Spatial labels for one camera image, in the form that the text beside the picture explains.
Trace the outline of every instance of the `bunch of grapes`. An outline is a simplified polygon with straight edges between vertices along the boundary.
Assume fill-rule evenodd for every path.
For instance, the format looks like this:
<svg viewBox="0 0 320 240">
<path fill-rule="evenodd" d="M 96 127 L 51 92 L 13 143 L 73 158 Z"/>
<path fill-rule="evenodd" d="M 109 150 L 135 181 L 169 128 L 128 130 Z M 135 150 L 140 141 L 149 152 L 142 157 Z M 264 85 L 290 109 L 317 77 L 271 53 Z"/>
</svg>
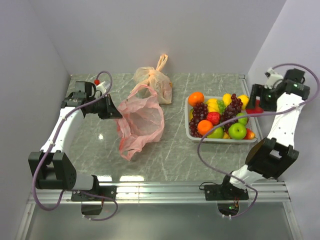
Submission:
<svg viewBox="0 0 320 240">
<path fill-rule="evenodd" d="M 226 105 L 223 100 L 217 100 L 216 103 L 218 104 L 219 112 L 222 113 L 226 109 Z"/>
<path fill-rule="evenodd" d="M 205 120 L 208 115 L 208 105 L 202 103 L 197 103 L 193 107 L 193 112 L 192 112 L 192 120 L 189 122 L 189 129 L 190 129 L 190 134 L 194 138 L 201 138 L 202 135 L 198 132 L 198 123 L 202 120 Z"/>
<path fill-rule="evenodd" d="M 242 105 L 243 103 L 241 102 L 241 99 L 237 98 L 235 93 L 232 94 L 231 103 L 225 108 L 225 110 L 221 114 L 221 122 L 235 118 L 237 114 L 241 113 Z M 227 132 L 231 125 L 237 122 L 238 120 L 235 120 L 224 125 L 224 131 Z"/>
</svg>

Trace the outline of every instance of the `white container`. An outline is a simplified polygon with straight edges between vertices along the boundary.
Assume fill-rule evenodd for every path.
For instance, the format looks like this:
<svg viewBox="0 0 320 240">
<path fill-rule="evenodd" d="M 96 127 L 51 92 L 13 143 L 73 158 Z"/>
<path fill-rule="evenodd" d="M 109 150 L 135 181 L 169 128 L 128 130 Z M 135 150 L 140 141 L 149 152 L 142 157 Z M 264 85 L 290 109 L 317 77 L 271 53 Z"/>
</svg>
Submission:
<svg viewBox="0 0 320 240">
<path fill-rule="evenodd" d="M 190 135 L 190 129 L 189 129 L 189 113 L 190 110 L 193 108 L 188 104 L 188 98 L 185 99 L 185 104 L 184 104 L 184 126 L 185 126 L 185 132 L 186 135 L 189 139 L 191 139 L 194 142 L 200 142 L 199 137 L 193 137 Z M 222 96 L 204 96 L 204 101 L 206 102 L 209 99 L 218 99 L 222 100 Z M 257 127 L 255 125 L 255 121 L 252 117 L 249 117 L 248 123 L 246 125 L 246 128 L 250 129 L 251 131 L 254 132 L 255 135 L 258 134 Z M 251 139 L 251 140 L 236 140 L 236 139 L 222 139 L 222 138 L 205 138 L 203 140 L 204 143 L 220 143 L 220 144 L 247 144 L 247 143 L 254 143 L 257 140 L 257 138 Z"/>
</svg>

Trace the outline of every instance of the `marble table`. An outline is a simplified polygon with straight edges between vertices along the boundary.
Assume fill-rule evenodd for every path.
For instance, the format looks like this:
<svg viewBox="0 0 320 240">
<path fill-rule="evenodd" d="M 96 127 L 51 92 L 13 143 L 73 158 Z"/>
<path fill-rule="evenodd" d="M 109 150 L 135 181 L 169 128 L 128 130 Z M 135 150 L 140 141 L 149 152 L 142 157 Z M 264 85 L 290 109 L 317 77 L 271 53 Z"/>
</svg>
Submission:
<svg viewBox="0 0 320 240">
<path fill-rule="evenodd" d="M 67 94 L 76 81 L 93 82 L 95 74 L 72 75 Z M 133 74 L 113 74 L 111 98 L 116 106 L 126 99 L 135 86 Z M 131 161 L 119 154 L 119 137 L 113 119 L 101 120 L 97 115 L 86 115 L 69 151 L 69 158 L 77 171 L 101 176 L 100 180 L 115 183 L 129 181 L 221 181 L 223 175 L 204 166 L 197 155 L 197 143 L 187 138 L 184 104 L 193 92 L 207 96 L 224 93 L 243 94 L 243 81 L 237 74 L 177 73 L 168 74 L 173 83 L 172 104 L 162 105 L 165 127 L 160 142 L 148 143 Z M 106 74 L 100 80 L 108 79 Z M 212 166 L 227 172 L 244 164 L 254 143 L 204 143 L 202 156 Z"/>
</svg>

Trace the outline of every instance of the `open plastic bag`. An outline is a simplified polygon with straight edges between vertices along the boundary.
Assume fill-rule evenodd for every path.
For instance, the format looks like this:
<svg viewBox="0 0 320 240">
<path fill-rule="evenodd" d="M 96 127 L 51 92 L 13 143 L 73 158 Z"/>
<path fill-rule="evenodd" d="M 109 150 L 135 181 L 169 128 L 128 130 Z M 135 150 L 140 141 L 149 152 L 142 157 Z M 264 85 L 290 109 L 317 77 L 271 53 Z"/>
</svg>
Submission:
<svg viewBox="0 0 320 240">
<path fill-rule="evenodd" d="M 147 90 L 150 96 L 138 98 L 138 91 L 142 89 Z M 117 109 L 123 116 L 115 120 L 116 131 L 121 138 L 119 152 L 130 161 L 146 143 L 160 141 L 165 127 L 164 112 L 159 106 L 156 91 L 147 85 L 135 88 Z"/>
<path fill-rule="evenodd" d="M 140 67 L 136 70 L 133 80 L 136 86 L 131 91 L 135 91 L 141 85 L 148 85 L 156 91 L 159 104 L 170 104 L 172 98 L 172 83 L 170 78 L 160 72 L 168 60 L 168 55 L 162 54 L 158 61 L 156 69 L 151 66 Z M 147 89 L 141 89 L 139 94 L 143 98 L 150 96 Z"/>
</svg>

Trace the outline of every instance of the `wall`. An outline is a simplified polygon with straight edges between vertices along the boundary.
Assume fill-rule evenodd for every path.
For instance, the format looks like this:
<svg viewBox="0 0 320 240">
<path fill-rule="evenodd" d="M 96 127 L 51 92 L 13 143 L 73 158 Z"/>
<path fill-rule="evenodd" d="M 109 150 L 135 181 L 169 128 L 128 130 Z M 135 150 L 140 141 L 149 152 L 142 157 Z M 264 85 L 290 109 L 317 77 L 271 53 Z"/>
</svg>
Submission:
<svg viewBox="0 0 320 240">
<path fill-rule="evenodd" d="M 15 238 L 31 189 L 28 156 L 58 119 L 69 75 L 27 0 L 0 7 L 1 239 Z"/>
<path fill-rule="evenodd" d="M 30 0 L 71 74 L 246 74 L 285 1 Z"/>
<path fill-rule="evenodd" d="M 248 73 L 249 83 L 263 84 L 268 67 L 294 62 L 305 65 L 320 76 L 320 1 L 287 0 L 279 17 Z M 307 75 L 306 83 L 315 92 L 315 80 Z M 320 99 L 306 105 L 295 132 L 298 160 L 282 175 L 292 199 L 294 211 L 304 239 L 319 239 L 320 161 L 317 151 L 320 129 Z M 272 119 L 260 119 L 264 135 L 271 128 Z"/>
</svg>

